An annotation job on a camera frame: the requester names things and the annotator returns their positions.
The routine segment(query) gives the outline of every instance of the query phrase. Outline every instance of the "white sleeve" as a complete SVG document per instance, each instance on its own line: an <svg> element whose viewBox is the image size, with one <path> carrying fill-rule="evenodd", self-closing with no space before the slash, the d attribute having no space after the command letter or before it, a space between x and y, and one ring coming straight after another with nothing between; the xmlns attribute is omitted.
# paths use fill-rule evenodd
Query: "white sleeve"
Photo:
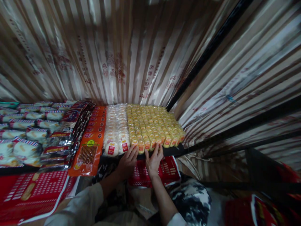
<svg viewBox="0 0 301 226"><path fill-rule="evenodd" d="M187 223L180 213L176 213L175 215L173 215L172 219L167 224L167 226L173 226L173 225L185 226L187 225Z"/></svg>
<svg viewBox="0 0 301 226"><path fill-rule="evenodd" d="M48 217L44 226L93 225L102 203L103 189L100 183L97 183L78 193L65 209Z"/></svg>

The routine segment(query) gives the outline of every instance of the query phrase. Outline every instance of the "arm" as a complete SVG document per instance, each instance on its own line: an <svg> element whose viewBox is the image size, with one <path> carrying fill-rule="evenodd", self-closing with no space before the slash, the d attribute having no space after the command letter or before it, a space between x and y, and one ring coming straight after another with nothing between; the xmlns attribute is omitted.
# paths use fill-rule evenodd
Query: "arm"
<svg viewBox="0 0 301 226"><path fill-rule="evenodd" d="M158 175L158 168L160 166L160 161L163 158L162 145L161 144L156 145L156 148L151 158L149 158L149 154L147 151L145 151L145 156L146 156L146 168L157 197L162 224L168 225L168 223L174 217L180 218L180 221L177 221L177 225L182 225L181 223L186 223L184 219L181 217L181 215L179 214L178 210L176 209L175 204L173 203L172 199L169 197L169 194L165 190L161 178Z"/></svg>
<svg viewBox="0 0 301 226"><path fill-rule="evenodd" d="M65 209L48 217L44 225L93 225L104 199L133 173L137 155L138 148L131 147L110 176L78 193Z"/></svg>

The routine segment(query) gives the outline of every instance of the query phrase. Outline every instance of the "white cloth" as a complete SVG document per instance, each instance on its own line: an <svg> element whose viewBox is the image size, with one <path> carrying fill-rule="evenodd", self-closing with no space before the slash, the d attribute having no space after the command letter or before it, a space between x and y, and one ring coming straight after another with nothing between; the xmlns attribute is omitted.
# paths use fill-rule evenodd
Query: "white cloth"
<svg viewBox="0 0 301 226"><path fill-rule="evenodd" d="M146 225L134 212L124 211L108 216L101 222L95 223L95 216L103 203L103 189L99 183L78 193L67 207L48 217L44 226L82 226L82 225ZM173 216L167 226L187 225L181 214Z"/></svg>

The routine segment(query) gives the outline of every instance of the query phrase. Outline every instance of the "person's right hand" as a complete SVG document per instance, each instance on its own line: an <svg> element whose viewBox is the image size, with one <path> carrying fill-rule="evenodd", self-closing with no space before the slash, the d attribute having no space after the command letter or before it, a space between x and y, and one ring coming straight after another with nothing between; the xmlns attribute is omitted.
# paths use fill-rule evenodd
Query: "person's right hand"
<svg viewBox="0 0 301 226"><path fill-rule="evenodd" d="M148 151L145 150L146 169L150 178L153 176L158 176L158 168L163 157L162 144L156 144L156 148L151 158L149 157Z"/></svg>

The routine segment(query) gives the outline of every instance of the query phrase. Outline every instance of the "finger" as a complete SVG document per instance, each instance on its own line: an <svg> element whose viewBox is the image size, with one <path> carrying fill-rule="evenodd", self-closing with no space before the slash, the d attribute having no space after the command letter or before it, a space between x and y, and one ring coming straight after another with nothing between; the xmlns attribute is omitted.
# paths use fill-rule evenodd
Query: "finger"
<svg viewBox="0 0 301 226"><path fill-rule="evenodd" d="M145 150L145 159L146 159L146 161L149 161L150 160L150 156L149 156L149 154L148 154L148 151L147 150Z"/></svg>
<svg viewBox="0 0 301 226"><path fill-rule="evenodd" d="M154 156L158 155L158 149L159 149L159 144L156 143L156 148L155 148L154 153L153 153Z"/></svg>
<svg viewBox="0 0 301 226"><path fill-rule="evenodd" d="M124 156L125 156L126 159L130 156L130 154L132 153L132 150L134 149L134 147L136 147L136 146L133 146L133 145L132 145L132 146L130 147L130 149L125 153Z"/></svg>
<svg viewBox="0 0 301 226"><path fill-rule="evenodd" d="M130 156L128 157L128 159L131 161L133 159L133 157L135 156L135 154L138 153L138 146L136 146L134 148L134 150L131 152Z"/></svg>
<svg viewBox="0 0 301 226"><path fill-rule="evenodd" d="M132 158L132 161L135 162L135 163L137 162L137 156L138 156L138 153L139 153L139 152L136 151L134 157Z"/></svg>
<svg viewBox="0 0 301 226"><path fill-rule="evenodd" d="M158 156L160 156L160 157L162 157L162 158L163 158L163 156L164 156L162 144L159 144L159 152L158 152Z"/></svg>

